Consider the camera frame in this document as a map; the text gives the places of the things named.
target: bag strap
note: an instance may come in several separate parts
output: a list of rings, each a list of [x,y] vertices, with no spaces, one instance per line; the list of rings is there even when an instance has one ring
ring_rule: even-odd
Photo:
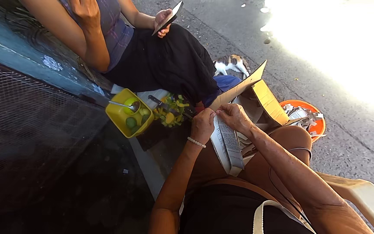
[[[281,204],[267,200],[264,201],[256,210],[253,216],[253,234],[263,234],[263,208],[264,206],[274,206],[285,213],[290,219],[297,221],[301,225],[305,226],[295,215],[293,215],[289,210],[283,207]]]

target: white bracelet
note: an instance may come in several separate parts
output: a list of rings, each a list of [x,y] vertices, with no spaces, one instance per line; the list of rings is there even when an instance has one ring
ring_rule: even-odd
[[[191,137],[187,137],[187,140],[189,140],[189,141],[191,141],[191,142],[193,142],[193,143],[195,143],[195,144],[197,144],[198,146],[201,146],[201,147],[203,147],[203,148],[206,147],[206,145],[203,145],[202,143],[200,143],[200,142],[194,140],[194,139],[191,138]]]

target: orange bucket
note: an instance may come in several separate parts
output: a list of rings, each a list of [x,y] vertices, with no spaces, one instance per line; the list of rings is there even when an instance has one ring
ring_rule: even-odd
[[[286,101],[283,101],[279,104],[282,107],[284,107],[286,104],[291,104],[294,107],[303,107],[303,108],[309,109],[312,112],[321,113],[317,108],[315,108],[315,106],[309,104],[308,102],[304,102],[304,101],[300,101],[300,100],[286,100]],[[320,120],[316,120],[315,122],[317,123],[317,125],[310,126],[308,131],[309,132],[316,131],[317,134],[324,134],[324,132],[325,132],[325,120],[324,120],[324,118],[320,119]],[[311,139],[313,140],[313,142],[315,142],[319,138],[320,138],[320,136],[313,136]]]

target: blue cloth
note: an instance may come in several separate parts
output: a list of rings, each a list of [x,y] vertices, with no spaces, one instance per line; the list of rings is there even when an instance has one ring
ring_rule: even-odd
[[[240,78],[232,75],[219,75],[213,77],[213,79],[216,81],[217,86],[219,87],[219,91],[217,93],[209,95],[205,100],[203,100],[203,105],[205,107],[209,107],[217,96],[235,87],[238,83],[242,81]]]
[[[69,1],[60,0],[60,2],[77,23],[77,18],[70,8]],[[96,0],[96,2],[98,3],[99,11],[101,13],[102,34],[105,38],[106,47],[110,57],[107,71],[110,71],[121,59],[123,51],[126,49],[132,38],[134,29],[127,26],[119,17],[121,14],[121,6],[117,0]]]

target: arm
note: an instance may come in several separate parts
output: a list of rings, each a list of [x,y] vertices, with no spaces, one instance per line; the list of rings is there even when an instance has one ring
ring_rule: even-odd
[[[109,53],[103,38],[96,0],[70,0],[82,28],[57,0],[21,0],[31,14],[89,66],[106,71]]]
[[[161,20],[171,14],[171,9],[166,9],[159,11],[156,16],[149,16],[139,12],[131,0],[118,0],[118,2],[121,5],[122,14],[135,28],[155,29]],[[158,37],[163,38],[169,32],[170,25],[159,31]]]
[[[353,233],[359,230],[372,233],[356,211],[317,173],[258,129],[242,106],[225,104],[219,109],[217,114],[227,125],[252,141],[301,205],[317,233]]]
[[[207,108],[193,119],[191,138],[206,144],[214,131],[213,119],[216,114]],[[202,150],[201,146],[187,141],[184,150],[165,180],[160,194],[151,211],[149,233],[178,233],[179,210],[194,162]]]

